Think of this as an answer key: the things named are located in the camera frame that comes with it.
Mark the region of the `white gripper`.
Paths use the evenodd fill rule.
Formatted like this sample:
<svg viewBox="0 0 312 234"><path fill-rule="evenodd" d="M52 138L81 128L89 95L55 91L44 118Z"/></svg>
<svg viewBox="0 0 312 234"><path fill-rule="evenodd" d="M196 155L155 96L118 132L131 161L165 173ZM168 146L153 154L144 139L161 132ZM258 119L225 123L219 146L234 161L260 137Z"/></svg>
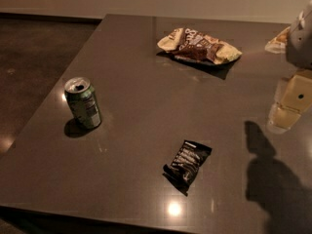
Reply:
<svg viewBox="0 0 312 234"><path fill-rule="evenodd" d="M312 106L312 0L291 24L287 37L287 62L300 68L277 85L267 128L283 134Z"/></svg>

